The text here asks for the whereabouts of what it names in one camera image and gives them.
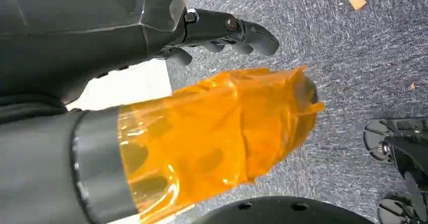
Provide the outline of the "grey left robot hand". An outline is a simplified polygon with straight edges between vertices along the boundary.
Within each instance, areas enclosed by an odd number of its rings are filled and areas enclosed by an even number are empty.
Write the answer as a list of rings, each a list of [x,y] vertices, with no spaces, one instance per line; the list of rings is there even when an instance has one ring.
[[[221,72],[171,96],[68,110],[87,83],[184,47],[277,39],[183,0],[1,0],[1,223],[155,223],[265,175],[324,104],[304,68]]]

